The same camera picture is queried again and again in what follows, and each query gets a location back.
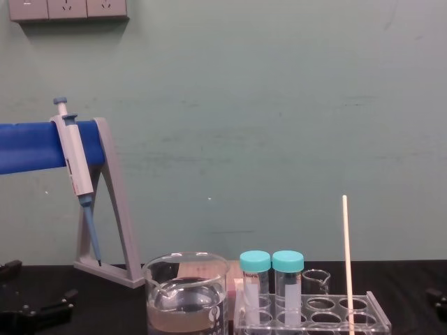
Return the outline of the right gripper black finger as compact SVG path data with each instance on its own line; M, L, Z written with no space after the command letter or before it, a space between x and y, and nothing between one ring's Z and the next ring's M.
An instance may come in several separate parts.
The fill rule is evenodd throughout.
M446 310L446 294L442 291L428 288L425 291L425 296L431 306Z

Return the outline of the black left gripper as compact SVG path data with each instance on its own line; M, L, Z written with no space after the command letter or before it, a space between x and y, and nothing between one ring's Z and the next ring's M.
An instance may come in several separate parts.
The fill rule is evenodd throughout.
M0 280L17 278L22 269L20 260L13 260L0 266ZM69 290L56 302L40 308L23 305L19 311L1 312L1 332L6 334L35 334L41 320L70 320L75 307L78 291Z

